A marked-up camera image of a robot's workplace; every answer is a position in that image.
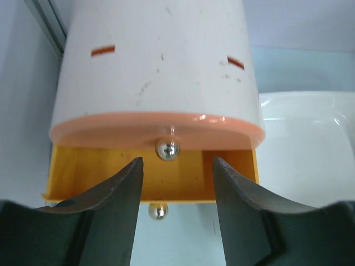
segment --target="round metallic ball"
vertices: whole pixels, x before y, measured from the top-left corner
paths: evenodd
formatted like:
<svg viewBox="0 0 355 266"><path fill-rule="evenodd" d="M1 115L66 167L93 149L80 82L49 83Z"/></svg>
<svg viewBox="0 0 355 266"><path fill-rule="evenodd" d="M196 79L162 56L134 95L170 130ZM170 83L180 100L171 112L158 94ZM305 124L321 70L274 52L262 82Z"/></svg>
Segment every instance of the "round metallic ball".
<svg viewBox="0 0 355 266"><path fill-rule="evenodd" d="M168 209L168 205L166 203L149 204L148 213L149 213L150 218L152 218L153 220L159 221L159 220L164 219L168 215L168 212L169 212L169 209Z"/></svg>
<svg viewBox="0 0 355 266"><path fill-rule="evenodd" d="M159 141L155 147L156 154L164 161L176 159L180 152L179 144L176 141Z"/></svg>

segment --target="brown rectangular mark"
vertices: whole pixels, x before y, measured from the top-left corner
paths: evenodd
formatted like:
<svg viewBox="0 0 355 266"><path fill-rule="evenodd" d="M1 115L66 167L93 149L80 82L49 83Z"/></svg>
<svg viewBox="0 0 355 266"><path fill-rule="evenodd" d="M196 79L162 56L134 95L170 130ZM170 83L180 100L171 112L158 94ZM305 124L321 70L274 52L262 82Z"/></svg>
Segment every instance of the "brown rectangular mark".
<svg viewBox="0 0 355 266"><path fill-rule="evenodd" d="M116 49L116 46L114 46L114 45L96 48L91 51L91 56L94 57L99 54L114 53L115 49Z"/></svg>
<svg viewBox="0 0 355 266"><path fill-rule="evenodd" d="M242 62L238 61L237 59L231 58L231 57L227 57L227 59L228 59L229 64L236 65L237 67L244 70L244 64Z"/></svg>

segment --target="white plate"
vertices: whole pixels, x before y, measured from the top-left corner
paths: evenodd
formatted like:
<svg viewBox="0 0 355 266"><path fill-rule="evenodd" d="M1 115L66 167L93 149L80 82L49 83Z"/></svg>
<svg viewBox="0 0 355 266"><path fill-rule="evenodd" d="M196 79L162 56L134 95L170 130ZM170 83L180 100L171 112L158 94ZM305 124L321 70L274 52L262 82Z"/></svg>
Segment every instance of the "white plate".
<svg viewBox="0 0 355 266"><path fill-rule="evenodd" d="M270 93L260 102L260 184L314 207L355 200L355 93Z"/></svg>

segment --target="wall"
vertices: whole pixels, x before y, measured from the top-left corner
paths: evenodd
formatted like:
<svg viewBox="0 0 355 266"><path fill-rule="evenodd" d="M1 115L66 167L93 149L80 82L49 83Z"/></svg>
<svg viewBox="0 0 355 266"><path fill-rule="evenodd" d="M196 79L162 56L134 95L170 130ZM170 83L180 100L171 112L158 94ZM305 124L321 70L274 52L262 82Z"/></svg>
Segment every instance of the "wall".
<svg viewBox="0 0 355 266"><path fill-rule="evenodd" d="M0 1L0 198L44 205L59 59L23 0Z"/></svg>

